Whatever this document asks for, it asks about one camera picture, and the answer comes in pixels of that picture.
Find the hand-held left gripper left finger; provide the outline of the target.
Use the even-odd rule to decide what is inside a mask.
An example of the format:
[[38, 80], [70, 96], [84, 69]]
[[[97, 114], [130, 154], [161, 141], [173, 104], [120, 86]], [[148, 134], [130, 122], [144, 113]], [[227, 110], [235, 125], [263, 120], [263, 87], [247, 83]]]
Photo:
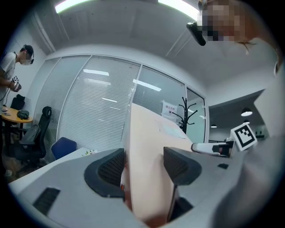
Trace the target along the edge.
[[125, 204], [122, 148], [57, 164], [17, 195], [44, 228], [146, 228]]

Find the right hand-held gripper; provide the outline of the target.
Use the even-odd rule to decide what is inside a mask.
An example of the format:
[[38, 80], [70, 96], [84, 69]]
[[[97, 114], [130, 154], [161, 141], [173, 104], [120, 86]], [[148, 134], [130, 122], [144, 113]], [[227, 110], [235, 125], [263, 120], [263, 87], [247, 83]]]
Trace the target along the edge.
[[236, 152], [249, 149], [257, 144], [258, 140], [247, 123], [243, 123], [230, 130], [230, 136], [223, 143], [193, 143], [191, 150], [202, 154], [216, 154], [231, 158]]

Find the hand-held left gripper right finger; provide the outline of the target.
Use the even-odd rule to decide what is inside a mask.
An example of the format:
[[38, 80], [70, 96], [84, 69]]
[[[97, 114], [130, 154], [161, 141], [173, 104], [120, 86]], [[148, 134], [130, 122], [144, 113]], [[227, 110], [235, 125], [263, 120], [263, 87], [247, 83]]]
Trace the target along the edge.
[[242, 159], [242, 155], [226, 158], [164, 147], [163, 165], [174, 184], [171, 203], [184, 198], [195, 207], [216, 189], [226, 190], [222, 181], [237, 179]]

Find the beige cardboard box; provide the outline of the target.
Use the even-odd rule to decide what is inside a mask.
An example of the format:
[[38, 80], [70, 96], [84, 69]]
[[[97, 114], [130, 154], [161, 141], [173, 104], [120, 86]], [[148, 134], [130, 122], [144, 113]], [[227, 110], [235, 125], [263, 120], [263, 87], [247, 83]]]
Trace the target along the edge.
[[121, 140], [125, 150], [121, 189], [126, 206], [146, 226], [157, 228], [167, 224], [172, 210], [174, 184], [163, 164], [163, 149], [190, 151], [191, 145], [177, 124], [131, 104]]

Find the grey table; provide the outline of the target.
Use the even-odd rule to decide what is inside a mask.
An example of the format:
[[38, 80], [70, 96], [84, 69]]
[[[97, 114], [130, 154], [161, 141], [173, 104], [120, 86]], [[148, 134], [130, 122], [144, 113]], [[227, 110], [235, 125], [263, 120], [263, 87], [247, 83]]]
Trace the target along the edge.
[[8, 184], [10, 189], [12, 189], [14, 192], [16, 191], [22, 191], [25, 187], [30, 185], [32, 182], [40, 178], [42, 175], [44, 175], [46, 172], [48, 172], [50, 169], [54, 168], [55, 166], [60, 166], [64, 164], [70, 163], [70, 168], [63, 168], [67, 171], [79, 171], [79, 167], [83, 166], [83, 164], [90, 164], [91, 162], [97, 161], [99, 159], [105, 158], [109, 155], [111, 155], [114, 152], [123, 152], [124, 148], [115, 148], [107, 151], [101, 151], [94, 154], [86, 155], [85, 153], [89, 151], [87, 148], [80, 148], [56, 161], [53, 161], [33, 172], [30, 174], [25, 175], [24, 177], [21, 177], [11, 183]]

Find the blue chair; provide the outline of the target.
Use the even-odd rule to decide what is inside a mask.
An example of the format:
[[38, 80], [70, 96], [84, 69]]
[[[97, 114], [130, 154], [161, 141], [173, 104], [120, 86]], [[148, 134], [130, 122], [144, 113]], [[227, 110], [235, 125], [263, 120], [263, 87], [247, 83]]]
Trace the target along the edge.
[[55, 157], [55, 160], [58, 160], [66, 155], [69, 155], [70, 153], [76, 150], [77, 150], [77, 143], [65, 137], [61, 137], [51, 146], [51, 151]]

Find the black coat rack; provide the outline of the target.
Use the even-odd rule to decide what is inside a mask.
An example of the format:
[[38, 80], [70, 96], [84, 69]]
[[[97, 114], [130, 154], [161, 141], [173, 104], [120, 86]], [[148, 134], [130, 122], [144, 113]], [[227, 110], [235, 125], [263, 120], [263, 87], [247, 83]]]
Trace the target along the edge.
[[197, 103], [193, 103], [191, 105], [187, 105], [187, 98], [182, 97], [183, 100], [183, 105], [179, 104], [179, 106], [181, 106], [183, 108], [183, 117], [181, 117], [180, 115], [176, 114], [175, 112], [171, 112], [171, 114], [179, 117], [181, 119], [181, 121], [179, 122], [180, 124], [180, 129], [186, 134], [187, 133], [187, 126], [188, 125], [194, 125], [195, 123], [189, 123], [188, 120], [190, 119], [191, 116], [193, 116], [196, 112], [198, 112], [198, 110], [194, 111], [191, 115], [188, 115], [188, 109], [191, 106], [196, 105]]

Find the black office chair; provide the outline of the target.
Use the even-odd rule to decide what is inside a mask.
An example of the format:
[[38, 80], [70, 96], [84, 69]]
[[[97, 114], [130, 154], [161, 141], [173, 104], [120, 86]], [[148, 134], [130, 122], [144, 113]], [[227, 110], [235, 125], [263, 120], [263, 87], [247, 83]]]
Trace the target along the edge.
[[44, 144], [45, 133], [48, 129], [50, 119], [52, 116], [52, 108], [46, 106], [42, 109], [42, 115], [39, 120], [39, 125], [41, 127], [41, 132], [35, 140], [34, 145], [24, 146], [20, 144], [20, 140], [17, 140], [14, 144], [9, 146], [9, 151], [12, 152], [14, 158], [20, 161], [21, 164], [25, 164], [21, 169], [16, 172], [16, 177], [23, 172], [28, 170], [34, 170], [36, 168], [42, 167], [40, 161], [46, 155], [46, 148]]

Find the white paper notice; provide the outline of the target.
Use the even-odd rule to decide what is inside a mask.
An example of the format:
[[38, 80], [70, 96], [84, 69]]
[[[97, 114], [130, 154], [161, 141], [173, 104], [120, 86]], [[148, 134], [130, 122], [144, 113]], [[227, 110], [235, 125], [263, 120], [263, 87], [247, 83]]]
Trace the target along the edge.
[[168, 102], [163, 102], [163, 107], [162, 107], [162, 112], [161, 115], [166, 115], [166, 116], [174, 116], [173, 113], [177, 112], [177, 106], [170, 104]]

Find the round wooden table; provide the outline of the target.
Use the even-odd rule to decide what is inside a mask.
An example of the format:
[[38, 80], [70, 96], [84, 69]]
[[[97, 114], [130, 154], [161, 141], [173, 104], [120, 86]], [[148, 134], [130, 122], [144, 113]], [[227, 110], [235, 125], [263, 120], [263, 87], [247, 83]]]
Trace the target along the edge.
[[16, 123], [30, 123], [33, 121], [33, 118], [31, 116], [29, 116], [28, 119], [20, 119], [17, 116], [18, 110], [16, 109], [12, 109], [12, 108], [6, 108], [6, 109], [7, 111], [1, 114], [4, 120], [10, 121], [10, 122], [16, 122]]

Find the person's body in grey top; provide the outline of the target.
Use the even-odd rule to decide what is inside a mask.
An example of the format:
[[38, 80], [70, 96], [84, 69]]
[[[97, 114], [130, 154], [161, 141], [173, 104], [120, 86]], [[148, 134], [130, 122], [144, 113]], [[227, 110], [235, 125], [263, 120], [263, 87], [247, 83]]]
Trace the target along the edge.
[[241, 0], [199, 0], [204, 31], [244, 47], [258, 38], [277, 56], [274, 78], [254, 102], [269, 136], [244, 156], [236, 186], [222, 199], [214, 228], [284, 228], [285, 205], [285, 60], [269, 26]]

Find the long ceiling light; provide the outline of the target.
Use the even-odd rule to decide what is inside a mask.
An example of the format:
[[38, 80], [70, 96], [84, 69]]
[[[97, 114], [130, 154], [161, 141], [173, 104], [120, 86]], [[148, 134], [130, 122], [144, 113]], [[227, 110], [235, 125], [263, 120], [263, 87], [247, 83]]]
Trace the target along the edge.
[[73, 6], [76, 6], [78, 4], [82, 4], [82, 3], [88, 2], [88, 1], [91, 1], [91, 0], [64, 0], [63, 2], [61, 2], [55, 6], [55, 11], [56, 11], [56, 13], [61, 13], [64, 10], [67, 10]]
[[172, 7], [191, 18], [195, 18], [199, 14], [199, 10], [183, 0], [158, 0], [160, 4]]

